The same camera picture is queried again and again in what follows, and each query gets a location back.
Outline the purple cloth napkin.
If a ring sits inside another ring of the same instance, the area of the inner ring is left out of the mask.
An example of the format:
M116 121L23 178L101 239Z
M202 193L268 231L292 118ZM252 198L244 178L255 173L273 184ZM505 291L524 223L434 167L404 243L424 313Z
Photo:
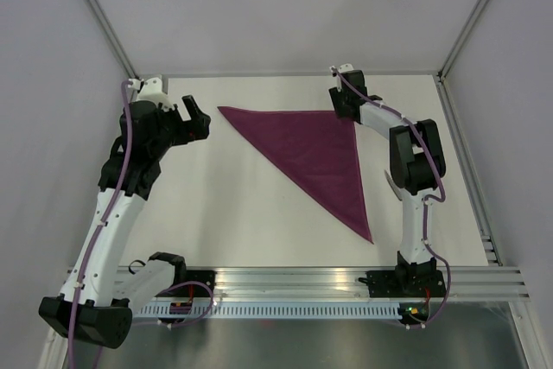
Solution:
M305 194L371 242L353 121L333 111L251 111L221 106L220 114L253 148Z

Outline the steel table knife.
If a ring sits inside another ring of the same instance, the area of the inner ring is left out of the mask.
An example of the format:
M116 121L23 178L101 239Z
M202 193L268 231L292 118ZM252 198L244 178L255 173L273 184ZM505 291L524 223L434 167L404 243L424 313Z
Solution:
M395 182L392 180L391 175L387 170L385 171L385 179L387 180L392 192L394 193L394 195L396 195L397 199L402 201L403 197L402 197L401 191L399 187L395 184Z

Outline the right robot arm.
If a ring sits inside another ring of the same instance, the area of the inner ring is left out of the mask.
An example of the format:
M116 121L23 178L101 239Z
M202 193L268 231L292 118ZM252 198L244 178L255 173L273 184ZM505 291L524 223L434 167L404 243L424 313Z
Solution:
M402 240L392 270L368 271L359 281L371 298L441 298L446 283L431 248L434 202L445 201L446 162L437 123L413 122L371 95L365 75L350 64L331 67L336 86L329 90L334 112L376 131L388 141L388 182L402 203Z

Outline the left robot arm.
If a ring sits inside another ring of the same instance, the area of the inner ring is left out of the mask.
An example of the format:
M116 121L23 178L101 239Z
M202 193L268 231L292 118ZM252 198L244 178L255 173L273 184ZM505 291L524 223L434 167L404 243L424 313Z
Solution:
M132 227L175 146L205 140L211 118L191 95L168 109L152 99L124 106L121 134L101 169L95 214L75 266L56 296L45 296L39 316L60 336L115 349L127 337L134 314L153 297L180 296L188 288L184 257L158 251L121 288L119 261Z

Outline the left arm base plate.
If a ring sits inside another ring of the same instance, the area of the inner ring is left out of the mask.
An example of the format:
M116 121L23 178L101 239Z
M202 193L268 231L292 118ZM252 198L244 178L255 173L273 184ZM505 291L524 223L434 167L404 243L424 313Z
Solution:
M215 277L216 277L215 270L189 270L187 272L186 281L187 282L195 281L198 283L203 283L209 289L214 289ZM203 286L199 286L197 284L190 284L180 288L179 296L192 297L193 299L195 299L195 298L208 298L210 295L208 294L207 289L205 289Z

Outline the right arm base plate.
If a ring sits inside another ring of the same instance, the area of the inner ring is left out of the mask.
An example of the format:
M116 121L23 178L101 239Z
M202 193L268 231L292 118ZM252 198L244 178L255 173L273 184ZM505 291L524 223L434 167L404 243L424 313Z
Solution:
M423 277L400 278L394 270L367 271L360 278L368 288L370 298L442 298L446 284L440 271Z

